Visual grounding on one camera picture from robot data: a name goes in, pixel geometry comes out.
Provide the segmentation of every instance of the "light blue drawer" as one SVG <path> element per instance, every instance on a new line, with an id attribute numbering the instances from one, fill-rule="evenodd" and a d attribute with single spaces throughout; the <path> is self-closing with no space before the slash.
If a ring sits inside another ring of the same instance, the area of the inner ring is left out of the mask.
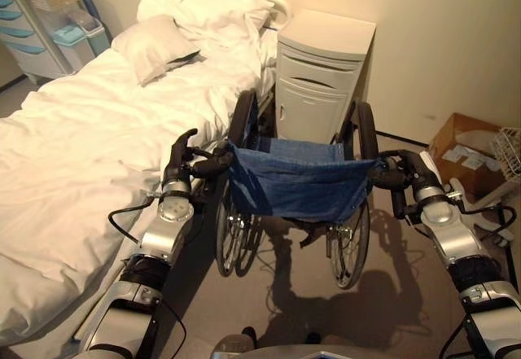
<path id="1" fill-rule="evenodd" d="M 55 62 L 49 51 L 45 49 L 38 49 L 44 50 L 39 54 L 30 54 L 24 52 L 18 48 L 18 46 L 7 44 L 7 48 L 13 54 L 18 65 L 24 72 L 31 72 L 32 74 L 49 78 L 56 78 L 63 75 L 63 71 L 59 68 L 59 65 Z"/>
<path id="2" fill-rule="evenodd" d="M 25 29 L 0 27 L 0 40 L 25 46 L 45 47 L 35 32 Z"/>
<path id="3" fill-rule="evenodd" d="M 21 11 L 6 11 L 4 9 L 0 9 L 0 27 L 33 30 Z"/>
<path id="4" fill-rule="evenodd" d="M 38 55 L 45 52 L 45 47 L 40 46 L 28 46 L 26 44 L 19 44 L 14 42 L 4 42 L 7 47 L 14 48 L 15 50 L 24 52 L 25 54 Z"/>
<path id="5" fill-rule="evenodd" d="M 4 9 L 15 3 L 15 0 L 0 0 L 0 9 Z"/>
<path id="6" fill-rule="evenodd" d="M 22 12 L 20 10 L 20 8 L 18 7 L 18 5 L 16 4 L 16 2 L 14 2 L 13 0 L 4 0 L 4 2 L 6 5 L 4 7 L 2 7 L 2 0 L 0 0 L 0 12 L 2 12 L 2 11 L 12 11 L 15 13 Z"/>

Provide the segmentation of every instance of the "white blanket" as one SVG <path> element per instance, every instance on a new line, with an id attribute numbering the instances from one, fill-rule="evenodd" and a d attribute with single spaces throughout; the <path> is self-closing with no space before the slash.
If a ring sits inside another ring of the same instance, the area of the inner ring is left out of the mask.
<path id="1" fill-rule="evenodd" d="M 197 32 L 204 57 L 144 88 L 107 50 L 0 119 L 0 345 L 51 321 L 111 259 L 122 236 L 107 214 L 159 181 L 162 150 L 192 127 L 196 145 L 223 136 L 262 67 L 258 33 L 240 29 Z"/>

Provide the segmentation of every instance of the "white bed sheet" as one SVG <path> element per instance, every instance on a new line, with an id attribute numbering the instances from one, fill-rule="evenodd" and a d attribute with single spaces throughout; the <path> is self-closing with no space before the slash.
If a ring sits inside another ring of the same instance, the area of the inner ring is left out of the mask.
<path id="1" fill-rule="evenodd" d="M 274 36 L 271 32 L 273 31 L 268 31 L 267 35 L 263 33 L 261 40 L 263 42 L 276 41 L 276 35 Z M 274 86 L 275 69 L 276 67 L 270 66 L 262 70 L 256 88 L 259 104 L 268 99 L 269 91 Z M 134 237 L 142 237 L 147 227 L 154 220 L 156 209 L 157 202 L 154 202 L 149 208 L 143 210 L 130 231 Z M 114 257 L 114 261 L 100 272 L 99 276 L 77 300 L 70 304 L 53 322 L 38 331 L 37 335 L 34 336 L 36 339 L 12 346 L 12 351 L 24 359 L 66 359 L 74 356 L 77 353 L 79 343 L 72 338 L 72 334 L 74 334 L 75 339 L 81 338 L 81 334 L 77 333 L 78 327 L 84 322 L 91 309 L 104 295 L 112 282 L 118 279 L 124 265 L 122 260 L 132 255 L 135 248 L 133 243 L 124 240 L 116 257 Z"/>
<path id="2" fill-rule="evenodd" d="M 0 331 L 0 344 L 36 332 L 97 278 L 122 240 L 107 211 L 158 182 L 161 151 L 179 134 L 197 127 L 203 147 L 222 137 L 263 64 L 258 38 L 221 44 L 144 88 L 107 50 L 0 120 L 0 301 L 18 301 L 0 313 L 16 330 Z"/>

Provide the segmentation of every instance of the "cardboard box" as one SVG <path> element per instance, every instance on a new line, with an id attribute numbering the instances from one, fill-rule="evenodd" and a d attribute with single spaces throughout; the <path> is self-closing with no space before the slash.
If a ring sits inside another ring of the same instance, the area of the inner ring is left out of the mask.
<path id="1" fill-rule="evenodd" d="M 499 129 L 485 121 L 452 114 L 429 146 L 443 183 L 455 177 L 476 197 L 500 186 L 505 178 L 491 147 Z"/>

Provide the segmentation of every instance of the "wheelchair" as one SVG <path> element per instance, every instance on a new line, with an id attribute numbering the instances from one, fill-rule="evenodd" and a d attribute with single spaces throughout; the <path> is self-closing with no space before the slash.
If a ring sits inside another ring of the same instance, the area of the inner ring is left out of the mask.
<path id="1" fill-rule="evenodd" d="M 370 105 L 353 101 L 329 145 L 263 137 L 256 112 L 255 94 L 242 94 L 227 141 L 234 162 L 223 175 L 217 206 L 219 273 L 248 272 L 261 243 L 261 217 L 275 216 L 307 232 L 301 247 L 325 235 L 336 284 L 345 290 L 353 287 L 369 244 L 367 173 L 379 153 Z"/>

